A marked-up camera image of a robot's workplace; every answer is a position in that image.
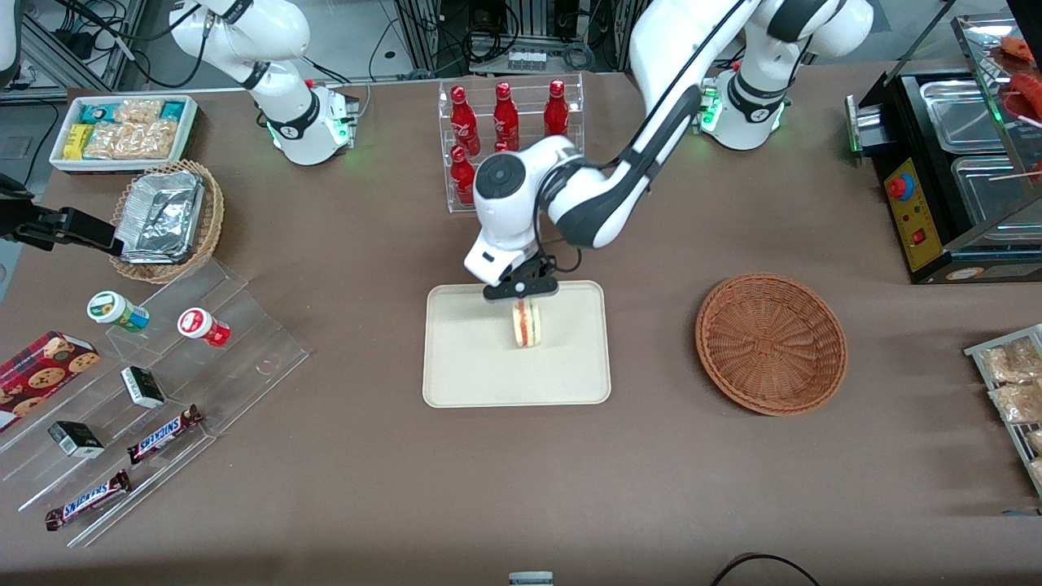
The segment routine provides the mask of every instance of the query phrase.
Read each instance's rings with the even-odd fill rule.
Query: coca-cola bottle
[[[565,101],[565,82],[562,79],[550,81],[550,99],[543,111],[543,128],[546,137],[568,136],[568,102]]]
[[[453,86],[449,95],[452,97],[452,133],[470,156],[477,156],[481,152],[481,140],[477,138],[477,117],[467,103],[467,92]]]
[[[452,145],[449,150],[452,155],[452,167],[449,174],[452,175],[452,185],[455,187],[456,196],[460,203],[467,207],[474,206],[474,166],[467,161],[467,151],[460,145]]]
[[[496,140],[505,142],[510,150],[518,150],[521,147],[518,106],[511,98],[511,84],[505,81],[496,83],[496,109],[492,119],[496,123]]]

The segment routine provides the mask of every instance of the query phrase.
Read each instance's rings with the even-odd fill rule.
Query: acrylic display stand
[[[216,260],[199,263],[157,291],[142,307],[148,327],[130,334],[106,332],[97,345],[102,361],[84,373],[93,381],[78,390],[64,389],[0,436],[0,473],[20,511],[40,519],[76,499],[126,468],[133,490],[105,500],[76,517],[56,535],[72,546],[85,546],[129,513],[159,485],[208,447],[228,426],[296,368],[307,352],[268,316],[246,290],[246,282]],[[181,312],[200,307],[227,323],[231,338],[214,348],[177,332]],[[158,409],[130,401],[121,371],[148,368],[167,397]],[[160,451],[130,466],[126,448],[137,444],[190,405],[205,420]],[[105,446],[93,460],[68,457],[47,429],[58,420],[80,421]]]
[[[442,81],[438,88],[438,123],[442,139],[442,166],[445,168],[445,193],[448,197],[449,212],[473,212],[473,206],[464,205],[456,196],[452,185],[449,168],[452,157],[449,149],[455,144],[452,133],[452,100],[449,90],[453,86],[463,86],[467,91],[467,102],[474,108],[477,117],[477,137],[481,140],[481,152],[471,157],[470,162],[476,168],[487,156],[494,152],[496,146],[496,128],[492,122],[492,114],[496,109],[496,81],[507,81],[511,84],[511,96],[518,106],[522,149],[530,147],[544,136],[543,109],[550,97],[550,81],[561,79],[565,82],[565,101],[568,102],[568,138],[581,153],[586,146],[584,136],[584,96],[582,76],[569,75],[525,75],[504,77],[502,79],[469,78],[450,82]]]

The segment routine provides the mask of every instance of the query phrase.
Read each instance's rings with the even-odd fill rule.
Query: brown tablecloth
[[[804,68],[755,151],[684,140],[575,275],[605,292],[613,392],[573,408],[423,402],[425,298],[473,282],[478,227],[445,210],[437,83],[375,89],[357,148],[314,168],[272,148],[245,92],[199,94],[192,152],[227,199],[218,258],[314,353],[91,547],[67,550],[0,484],[0,582],[488,585],[546,568],[562,586],[688,585],[763,551],[827,584],[1040,583],[1042,519],[998,516],[1037,500],[961,350],[1042,321],[1042,286],[908,284],[882,190],[845,147],[843,97],[880,71]],[[607,160],[641,100],[622,75],[586,84],[588,154]],[[45,202],[107,217],[126,180],[56,172]],[[846,329],[846,382],[813,414],[751,414],[698,365],[699,301],[759,270],[813,288]],[[26,249],[0,356],[50,328],[101,336],[83,307],[104,288],[152,290],[94,251]]]

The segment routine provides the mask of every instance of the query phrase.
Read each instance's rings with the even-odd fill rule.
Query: cookie box
[[[69,140],[69,132],[73,126],[80,123],[84,109],[102,104],[121,102],[128,98],[140,98],[149,100],[163,100],[165,102],[181,102],[184,108],[181,111],[180,119],[177,122],[177,132],[174,136],[174,146],[170,149],[167,158],[130,158],[119,161],[106,160],[70,160],[64,154],[66,141]],[[192,133],[192,124],[195,122],[195,115],[198,106],[196,101],[184,94],[132,94],[132,95],[104,95],[84,96],[76,98],[69,103],[69,112],[58,131],[57,140],[54,141],[54,148],[51,149],[51,165],[71,175],[80,174],[114,174],[114,173],[137,173],[145,169],[158,167],[167,163],[175,163],[181,160],[181,154],[188,146],[189,137]]]
[[[0,432],[99,360],[98,350],[91,344],[48,332],[0,365]]]

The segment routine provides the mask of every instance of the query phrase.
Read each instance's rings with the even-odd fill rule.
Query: woven bread basket
[[[743,274],[713,289],[698,310],[695,347],[725,395],[765,415],[813,411],[846,374],[836,315],[813,291],[777,274]]]
[[[166,285],[190,267],[205,261],[214,249],[217,248],[217,241],[221,237],[221,222],[224,220],[224,196],[221,194],[221,186],[217,185],[214,175],[205,167],[194,161],[178,161],[168,163],[154,169],[149,169],[144,174],[173,173],[176,171],[192,171],[206,182],[206,192],[203,194],[202,210],[199,212],[199,223],[196,227],[195,243],[192,257],[180,265],[131,265],[124,263],[116,257],[109,261],[120,274],[135,280],[145,280],[154,285]],[[113,225],[120,225],[120,218],[123,216],[123,206],[127,202],[127,195],[130,193],[130,185],[123,190],[123,196],[116,204],[116,212],[113,214]]]

